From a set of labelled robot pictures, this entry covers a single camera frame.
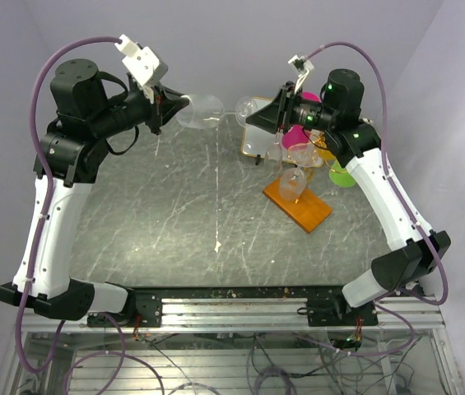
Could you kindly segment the pink plastic wine glass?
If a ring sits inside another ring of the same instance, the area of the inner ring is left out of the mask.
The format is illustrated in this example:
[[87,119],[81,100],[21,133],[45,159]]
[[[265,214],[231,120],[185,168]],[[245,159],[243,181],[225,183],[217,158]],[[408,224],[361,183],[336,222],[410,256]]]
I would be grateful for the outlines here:
[[[303,92],[302,97],[306,100],[319,102],[319,97],[311,92]],[[294,145],[308,143],[308,135],[300,125],[294,125],[281,139],[281,144],[285,149]]]

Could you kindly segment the clear glass front flute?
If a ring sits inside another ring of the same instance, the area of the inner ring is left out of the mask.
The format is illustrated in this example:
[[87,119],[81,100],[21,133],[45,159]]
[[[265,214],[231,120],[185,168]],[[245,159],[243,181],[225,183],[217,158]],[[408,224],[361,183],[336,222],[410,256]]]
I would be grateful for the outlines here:
[[[174,119],[179,125],[190,129],[211,129],[219,126],[226,118],[227,112],[221,100],[214,95],[183,95],[188,103]],[[252,97],[242,98],[235,106],[235,120],[245,127],[247,117],[258,111],[257,101]]]

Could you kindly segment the clear glass flute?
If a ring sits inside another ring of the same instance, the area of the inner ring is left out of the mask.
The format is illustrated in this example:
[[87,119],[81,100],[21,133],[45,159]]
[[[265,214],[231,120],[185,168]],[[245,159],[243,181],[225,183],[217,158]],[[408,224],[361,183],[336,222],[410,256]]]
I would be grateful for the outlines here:
[[298,143],[287,149],[289,159],[295,165],[280,177],[279,193],[288,202],[296,202],[308,183],[306,170],[314,167],[319,155],[314,144]]
[[[188,103],[174,119],[179,125],[190,129],[211,129],[219,126],[226,118],[227,112],[221,100],[214,95],[183,95]],[[258,111],[257,101],[252,97],[242,98],[235,106],[235,120],[245,127],[247,117]]]

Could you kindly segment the clear glass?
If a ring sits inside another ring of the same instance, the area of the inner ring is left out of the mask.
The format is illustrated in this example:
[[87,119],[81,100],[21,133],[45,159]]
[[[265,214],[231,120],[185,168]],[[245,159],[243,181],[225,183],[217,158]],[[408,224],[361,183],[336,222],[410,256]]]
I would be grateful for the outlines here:
[[278,173],[282,168],[282,137],[283,133],[281,131],[278,131],[275,134],[274,141],[267,148],[264,156],[264,165],[273,173]]

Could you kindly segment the orange plastic wine glass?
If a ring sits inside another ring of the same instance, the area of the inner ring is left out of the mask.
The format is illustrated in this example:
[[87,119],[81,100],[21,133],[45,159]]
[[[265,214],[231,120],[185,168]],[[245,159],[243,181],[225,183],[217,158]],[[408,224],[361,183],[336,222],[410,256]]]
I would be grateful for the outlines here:
[[324,132],[318,132],[314,135],[314,145],[319,152],[319,157],[325,161],[336,160],[336,156],[327,148]]

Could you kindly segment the green plastic wine glass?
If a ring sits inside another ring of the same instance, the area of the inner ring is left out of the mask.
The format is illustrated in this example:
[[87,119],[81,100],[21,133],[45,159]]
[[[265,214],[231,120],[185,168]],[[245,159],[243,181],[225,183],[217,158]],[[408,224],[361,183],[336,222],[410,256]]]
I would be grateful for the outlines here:
[[353,177],[345,168],[341,167],[337,160],[331,164],[328,175],[331,181],[339,187],[351,188],[356,185]]

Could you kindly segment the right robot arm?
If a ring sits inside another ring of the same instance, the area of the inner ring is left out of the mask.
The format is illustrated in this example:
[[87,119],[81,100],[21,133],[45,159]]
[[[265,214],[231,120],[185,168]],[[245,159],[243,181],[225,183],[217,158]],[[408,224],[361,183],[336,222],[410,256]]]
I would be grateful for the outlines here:
[[382,150],[379,134],[361,118],[364,91],[356,72],[335,69],[328,74],[320,100],[307,100],[288,81],[268,105],[246,118],[248,125],[272,134],[294,125],[322,132],[328,151],[356,181],[379,219],[390,251],[343,286],[344,298],[331,307],[332,318],[343,326],[360,317],[363,304],[433,271],[442,272],[442,258],[451,245],[448,233],[435,231],[415,209]]

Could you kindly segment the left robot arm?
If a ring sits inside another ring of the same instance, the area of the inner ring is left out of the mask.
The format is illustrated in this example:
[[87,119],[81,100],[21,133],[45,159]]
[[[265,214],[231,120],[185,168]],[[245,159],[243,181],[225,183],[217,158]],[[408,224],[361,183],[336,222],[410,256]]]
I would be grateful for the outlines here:
[[72,279],[72,245],[79,216],[101,163],[117,152],[109,138],[144,123],[155,135],[188,99],[163,86],[164,64],[128,67],[128,82],[87,59],[60,64],[49,84],[57,107],[35,159],[35,212],[22,263],[0,285],[0,301],[57,320],[107,313],[127,327],[137,315],[134,289]]

